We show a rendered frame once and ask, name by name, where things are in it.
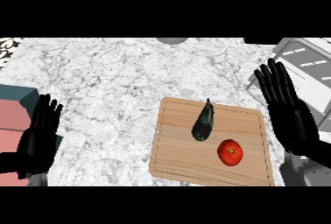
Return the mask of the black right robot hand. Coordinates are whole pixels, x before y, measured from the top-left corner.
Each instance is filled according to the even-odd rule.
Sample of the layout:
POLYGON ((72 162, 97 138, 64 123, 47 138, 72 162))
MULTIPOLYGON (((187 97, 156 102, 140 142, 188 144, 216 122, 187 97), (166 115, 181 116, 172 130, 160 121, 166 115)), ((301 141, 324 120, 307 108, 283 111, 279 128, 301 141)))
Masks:
POLYGON ((317 121, 298 97, 284 64, 270 58, 268 64, 255 70, 255 76, 268 103, 276 137, 286 151, 331 168, 331 143, 320 139, 317 121))

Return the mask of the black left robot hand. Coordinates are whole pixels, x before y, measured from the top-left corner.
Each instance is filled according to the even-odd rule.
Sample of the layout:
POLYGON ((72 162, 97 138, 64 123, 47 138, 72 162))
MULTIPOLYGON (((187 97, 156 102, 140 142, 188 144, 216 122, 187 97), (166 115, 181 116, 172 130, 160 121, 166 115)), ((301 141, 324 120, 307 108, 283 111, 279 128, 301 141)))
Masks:
POLYGON ((0 153, 0 173, 15 172, 20 179, 48 173, 58 152, 58 125, 64 105, 51 94, 42 94, 36 103, 29 129, 20 139, 17 152, 0 153))

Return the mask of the red tomato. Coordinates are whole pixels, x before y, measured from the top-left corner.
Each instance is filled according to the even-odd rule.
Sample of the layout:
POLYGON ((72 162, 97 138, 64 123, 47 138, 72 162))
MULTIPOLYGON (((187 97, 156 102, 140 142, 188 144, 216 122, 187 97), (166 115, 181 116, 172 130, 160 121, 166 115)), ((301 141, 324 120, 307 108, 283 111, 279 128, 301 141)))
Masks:
POLYGON ((224 140, 218 148, 218 155, 228 166, 237 166, 245 158, 242 145, 233 139, 224 140))

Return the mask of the wooden cutting board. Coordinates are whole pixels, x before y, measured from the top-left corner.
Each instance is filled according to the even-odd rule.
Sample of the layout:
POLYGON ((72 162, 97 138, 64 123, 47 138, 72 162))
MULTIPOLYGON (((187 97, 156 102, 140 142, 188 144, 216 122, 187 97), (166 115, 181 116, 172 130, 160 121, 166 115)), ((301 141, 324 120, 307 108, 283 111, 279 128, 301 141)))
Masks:
POLYGON ((160 102, 159 122, 150 156, 150 174, 208 186, 273 186, 274 168, 259 110, 216 104, 208 140, 193 137, 193 126, 205 103, 178 98, 160 102), (218 155, 224 140, 243 147, 243 161, 227 165, 218 155))

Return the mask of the teal and pink box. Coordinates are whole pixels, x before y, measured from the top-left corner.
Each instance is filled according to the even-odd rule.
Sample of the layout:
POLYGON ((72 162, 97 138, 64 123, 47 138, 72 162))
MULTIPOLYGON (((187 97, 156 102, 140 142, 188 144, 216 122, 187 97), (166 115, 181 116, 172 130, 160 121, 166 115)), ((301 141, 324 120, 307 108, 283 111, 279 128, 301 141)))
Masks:
MULTIPOLYGON (((35 87, 0 84, 0 153, 17 152, 24 131, 29 129, 39 96, 35 87)), ((57 149, 63 137, 57 135, 57 149)), ((0 186, 29 185, 29 177, 20 179, 15 172, 0 173, 0 186)))

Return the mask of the dark green eggplant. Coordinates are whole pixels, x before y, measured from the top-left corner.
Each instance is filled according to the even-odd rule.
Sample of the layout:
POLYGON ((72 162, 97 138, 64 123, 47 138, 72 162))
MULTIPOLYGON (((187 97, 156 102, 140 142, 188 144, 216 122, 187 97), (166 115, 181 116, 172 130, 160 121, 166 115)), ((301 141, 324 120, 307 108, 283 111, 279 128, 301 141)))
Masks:
POLYGON ((206 102, 202 114, 191 129, 193 137, 197 141, 206 141, 213 132, 213 104, 206 102))

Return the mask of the black and white patterned object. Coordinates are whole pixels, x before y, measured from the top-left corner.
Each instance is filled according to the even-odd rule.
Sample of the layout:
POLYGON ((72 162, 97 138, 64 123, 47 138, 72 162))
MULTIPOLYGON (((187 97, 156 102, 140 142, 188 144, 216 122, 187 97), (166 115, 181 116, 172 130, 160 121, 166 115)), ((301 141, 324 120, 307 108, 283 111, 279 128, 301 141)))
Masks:
POLYGON ((0 70, 11 60, 23 40, 23 38, 0 38, 0 70))

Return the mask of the grey round object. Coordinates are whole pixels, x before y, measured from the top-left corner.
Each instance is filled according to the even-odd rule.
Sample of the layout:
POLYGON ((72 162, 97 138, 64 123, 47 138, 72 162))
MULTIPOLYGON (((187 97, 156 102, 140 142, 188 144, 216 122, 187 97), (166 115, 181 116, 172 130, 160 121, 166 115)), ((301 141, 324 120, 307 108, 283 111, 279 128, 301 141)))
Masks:
POLYGON ((188 38, 157 38, 157 40, 168 45, 178 45, 181 43, 184 43, 188 38))

